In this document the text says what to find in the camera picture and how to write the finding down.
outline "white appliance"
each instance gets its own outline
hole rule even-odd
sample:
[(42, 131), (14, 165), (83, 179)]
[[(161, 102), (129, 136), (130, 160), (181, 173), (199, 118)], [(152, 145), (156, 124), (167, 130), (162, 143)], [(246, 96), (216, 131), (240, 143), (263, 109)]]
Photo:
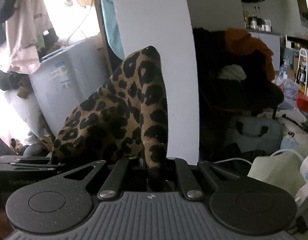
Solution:
[(73, 109), (109, 78), (100, 42), (100, 37), (94, 36), (52, 52), (30, 75), (37, 101), (55, 136)]

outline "bottle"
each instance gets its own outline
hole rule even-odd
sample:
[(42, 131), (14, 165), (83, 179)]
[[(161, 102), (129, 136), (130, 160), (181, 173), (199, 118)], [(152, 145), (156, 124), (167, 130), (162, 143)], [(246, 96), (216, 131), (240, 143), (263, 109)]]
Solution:
[(287, 62), (284, 60), (284, 64), (279, 68), (279, 76), (282, 76), (283, 79), (287, 79)]

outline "metal screw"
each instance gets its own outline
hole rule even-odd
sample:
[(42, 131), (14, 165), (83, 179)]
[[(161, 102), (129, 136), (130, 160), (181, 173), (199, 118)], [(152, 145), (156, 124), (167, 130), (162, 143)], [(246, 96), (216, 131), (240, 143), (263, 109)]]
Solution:
[(102, 198), (111, 198), (115, 196), (115, 191), (113, 190), (103, 190), (100, 192), (100, 197)]
[(187, 196), (190, 198), (199, 198), (203, 195), (203, 193), (199, 190), (190, 190), (187, 192)]

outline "wall cabinet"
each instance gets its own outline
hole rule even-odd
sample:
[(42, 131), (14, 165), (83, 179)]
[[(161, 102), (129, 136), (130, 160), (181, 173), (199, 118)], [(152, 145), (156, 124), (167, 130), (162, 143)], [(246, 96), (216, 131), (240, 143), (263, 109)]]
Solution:
[(249, 32), (252, 37), (262, 40), (263, 43), (274, 53), (272, 56), (274, 70), (280, 68), (280, 37), (278, 35)]

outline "white cloth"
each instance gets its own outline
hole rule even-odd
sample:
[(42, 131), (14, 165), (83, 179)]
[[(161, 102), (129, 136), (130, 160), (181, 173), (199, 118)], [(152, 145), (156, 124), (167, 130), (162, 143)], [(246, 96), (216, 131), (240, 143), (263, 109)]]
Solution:
[(53, 28), (43, 0), (16, 0), (5, 22), (6, 43), (0, 47), (0, 69), (33, 74), (39, 67), (37, 35)]
[(218, 74), (218, 79), (243, 81), (246, 78), (247, 76), (242, 67), (236, 64), (223, 67)]

